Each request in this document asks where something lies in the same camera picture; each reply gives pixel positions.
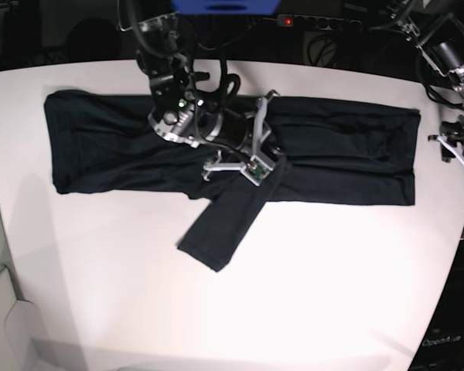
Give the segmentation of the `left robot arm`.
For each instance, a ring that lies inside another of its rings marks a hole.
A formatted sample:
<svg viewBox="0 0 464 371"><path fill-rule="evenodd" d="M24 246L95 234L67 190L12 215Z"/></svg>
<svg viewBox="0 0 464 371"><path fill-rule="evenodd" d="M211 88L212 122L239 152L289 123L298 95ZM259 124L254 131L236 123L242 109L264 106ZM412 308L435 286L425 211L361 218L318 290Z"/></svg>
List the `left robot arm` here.
<svg viewBox="0 0 464 371"><path fill-rule="evenodd" d="M415 17L412 13L418 8L417 1L385 1L367 30L405 36L418 51L415 69L428 98L462 112L455 122L442 122L438 134L430 135L428 140L440 144L443 162L455 158L464 168L464 24L451 12ZM447 79L462 101L453 103L434 89L425 77L424 66Z"/></svg>

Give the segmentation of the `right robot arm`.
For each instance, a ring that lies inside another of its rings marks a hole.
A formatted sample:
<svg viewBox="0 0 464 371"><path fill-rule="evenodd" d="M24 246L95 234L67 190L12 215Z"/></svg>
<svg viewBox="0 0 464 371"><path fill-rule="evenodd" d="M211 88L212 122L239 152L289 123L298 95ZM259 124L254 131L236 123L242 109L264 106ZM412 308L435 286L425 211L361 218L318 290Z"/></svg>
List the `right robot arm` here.
<svg viewBox="0 0 464 371"><path fill-rule="evenodd" d="M270 90L252 108L235 108L241 79L229 73L224 57L217 89L199 90L197 84L210 75L194 69L198 35L175 4L119 1L117 9L119 29L132 32L138 42L136 61L148 77L154 101L148 115L153 131L174 144L215 150L203 164L204 180L215 172L238 172L259 186L281 154L266 121L268 105L278 92Z"/></svg>

